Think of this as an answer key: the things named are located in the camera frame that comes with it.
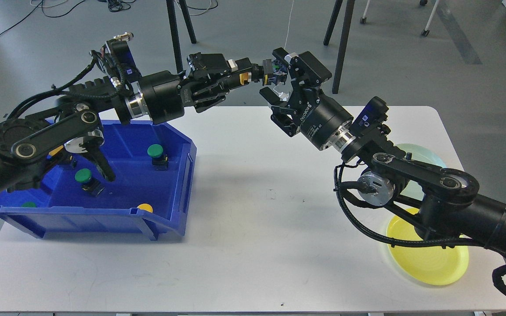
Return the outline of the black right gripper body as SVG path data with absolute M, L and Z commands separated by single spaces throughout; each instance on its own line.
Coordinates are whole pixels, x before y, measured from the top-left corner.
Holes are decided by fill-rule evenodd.
M 291 110 L 272 110 L 271 120 L 287 136 L 301 133 L 319 151 L 330 147 L 344 151 L 353 142 L 354 137 L 349 132 L 353 116 L 321 88 L 305 84 L 294 86 L 285 101 Z

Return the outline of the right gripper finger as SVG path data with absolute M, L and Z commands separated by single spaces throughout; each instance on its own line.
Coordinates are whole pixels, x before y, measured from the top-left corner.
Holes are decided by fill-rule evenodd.
M 291 79 L 308 87 L 318 88 L 332 77 L 331 72 L 309 51 L 296 54 L 279 47 L 272 54 L 285 66 L 285 72 Z
M 267 101 L 271 110 L 291 110 L 288 102 L 281 100 L 281 98 L 268 86 L 261 88 L 259 94 Z

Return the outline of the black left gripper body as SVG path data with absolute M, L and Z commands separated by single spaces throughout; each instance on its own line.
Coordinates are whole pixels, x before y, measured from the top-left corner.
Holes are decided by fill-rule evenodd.
M 226 99 L 235 62 L 202 53 L 190 54 L 187 62 L 188 69 L 179 74 L 162 71 L 138 80 L 139 117 L 161 124 L 183 116 L 186 107 L 201 113 Z

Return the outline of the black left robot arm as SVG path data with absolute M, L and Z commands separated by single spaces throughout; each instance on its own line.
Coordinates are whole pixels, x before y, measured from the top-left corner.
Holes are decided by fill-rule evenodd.
M 56 165 L 79 154 L 101 176 L 115 174 L 101 152 L 100 113 L 115 110 L 122 124 L 148 116 L 153 124 L 175 120 L 186 107 L 201 113 L 223 102 L 235 88 L 267 84 L 271 61 L 226 59 L 223 54 L 188 56 L 188 70 L 143 76 L 136 67 L 125 32 L 91 50 L 91 62 L 60 87 L 27 98 L 0 122 L 0 192 L 40 188 Z

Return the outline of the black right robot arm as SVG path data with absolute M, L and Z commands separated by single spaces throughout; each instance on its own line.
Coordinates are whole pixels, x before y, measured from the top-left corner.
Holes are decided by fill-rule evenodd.
M 506 259 L 506 204 L 479 194 L 474 176 L 414 160 L 388 140 L 388 107 L 373 97 L 354 118 L 321 85 L 331 72 L 311 53 L 273 50 L 274 59 L 252 72 L 264 85 L 271 120 L 289 136 L 303 134 L 318 150 L 333 147 L 343 163 L 334 170 L 343 213 L 360 232 L 392 248 L 477 246 Z M 349 210 L 385 208 L 416 230 L 420 241 L 386 237 Z M 494 287 L 506 296 L 506 264 L 493 270 Z

